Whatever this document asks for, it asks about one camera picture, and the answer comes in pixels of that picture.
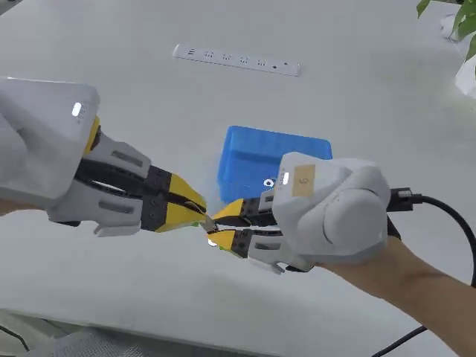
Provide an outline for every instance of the table surface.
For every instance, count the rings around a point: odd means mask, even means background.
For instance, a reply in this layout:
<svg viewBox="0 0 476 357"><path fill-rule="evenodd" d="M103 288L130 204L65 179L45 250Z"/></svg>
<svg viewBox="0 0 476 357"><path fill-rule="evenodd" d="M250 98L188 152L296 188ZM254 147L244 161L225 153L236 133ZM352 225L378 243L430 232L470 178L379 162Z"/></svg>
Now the table surface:
<svg viewBox="0 0 476 357"><path fill-rule="evenodd" d="M96 86L103 129L219 208L226 129L326 138L476 225L475 104L439 35L454 5L416 0L26 0L0 18L0 74ZM178 43L295 60L285 77L172 58ZM468 281L460 229L433 208L392 215L406 243ZM275 276L198 228L97 238L43 213L1 220L0 307L279 356L369 356L417 323L321 269ZM427 332L392 356L453 356Z"/></svg>

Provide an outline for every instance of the white power strip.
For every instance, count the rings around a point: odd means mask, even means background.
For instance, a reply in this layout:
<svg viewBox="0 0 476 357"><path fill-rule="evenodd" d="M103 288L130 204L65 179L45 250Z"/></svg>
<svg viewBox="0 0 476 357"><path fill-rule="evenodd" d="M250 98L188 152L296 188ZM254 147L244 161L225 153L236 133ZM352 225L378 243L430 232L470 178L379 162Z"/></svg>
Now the white power strip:
<svg viewBox="0 0 476 357"><path fill-rule="evenodd" d="M197 48L189 45L177 45L173 51L175 58L186 60L213 63L216 65L230 65L232 67L253 69L286 76L299 75L299 63L282 61L278 59L268 59L262 57L249 56L245 54L235 54L223 50L211 50Z"/></svg>

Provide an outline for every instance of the blue container lid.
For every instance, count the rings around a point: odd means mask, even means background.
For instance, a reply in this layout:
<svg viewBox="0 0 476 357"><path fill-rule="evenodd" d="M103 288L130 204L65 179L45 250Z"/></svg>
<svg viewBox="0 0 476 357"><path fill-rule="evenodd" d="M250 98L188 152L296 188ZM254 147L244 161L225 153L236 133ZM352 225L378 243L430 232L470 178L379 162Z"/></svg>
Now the blue container lid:
<svg viewBox="0 0 476 357"><path fill-rule="evenodd" d="M217 177L221 200L230 203L239 198L259 197L271 189L269 179L276 179L281 158L293 151L332 158L330 142L324 139L230 126Z"/></svg>

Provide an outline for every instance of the label sticker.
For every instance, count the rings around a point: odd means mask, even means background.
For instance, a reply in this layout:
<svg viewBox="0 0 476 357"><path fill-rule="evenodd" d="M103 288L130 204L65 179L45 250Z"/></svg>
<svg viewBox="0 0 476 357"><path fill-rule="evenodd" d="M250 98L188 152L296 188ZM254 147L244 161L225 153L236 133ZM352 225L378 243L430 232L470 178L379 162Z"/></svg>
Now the label sticker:
<svg viewBox="0 0 476 357"><path fill-rule="evenodd" d="M292 197L306 197L314 194L315 165L296 166L292 182Z"/></svg>

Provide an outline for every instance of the black power cord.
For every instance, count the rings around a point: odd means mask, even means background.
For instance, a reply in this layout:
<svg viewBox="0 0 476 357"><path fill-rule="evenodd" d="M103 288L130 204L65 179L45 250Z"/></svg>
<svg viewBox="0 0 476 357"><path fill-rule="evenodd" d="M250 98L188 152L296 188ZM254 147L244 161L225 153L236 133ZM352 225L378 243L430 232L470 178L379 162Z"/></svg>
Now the black power cord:
<svg viewBox="0 0 476 357"><path fill-rule="evenodd" d="M469 227L468 222L465 221L465 219L455 209L451 208L446 203L441 202L438 199L434 199L429 196L423 196L420 194L413 194L409 188L396 188L392 189L392 195L390 203L387 207L387 212L402 212L406 210L413 210L413 205L422 203L433 205L435 207L438 207L440 210L444 210L457 222L461 229L463 229L463 232L468 240L473 259L473 275L471 279L471 286L476 287L476 237L471 227ZM397 347L402 346L406 341L412 339L413 337L419 335L420 333L426 330L427 328L424 326L417 327L413 331L409 332L405 336L393 342L390 346L378 351L377 353L372 355L372 357L382 357L387 353L395 350Z"/></svg>
<svg viewBox="0 0 476 357"><path fill-rule="evenodd" d="M0 325L0 331L5 332L7 335L10 335L10 336L16 338L17 340L19 340L22 343L22 345L23 345L23 347L25 348L26 351L30 350L30 347L28 347L25 339L22 336L20 336L18 333L12 331L11 329L8 329L7 327L3 327L2 325Z"/></svg>

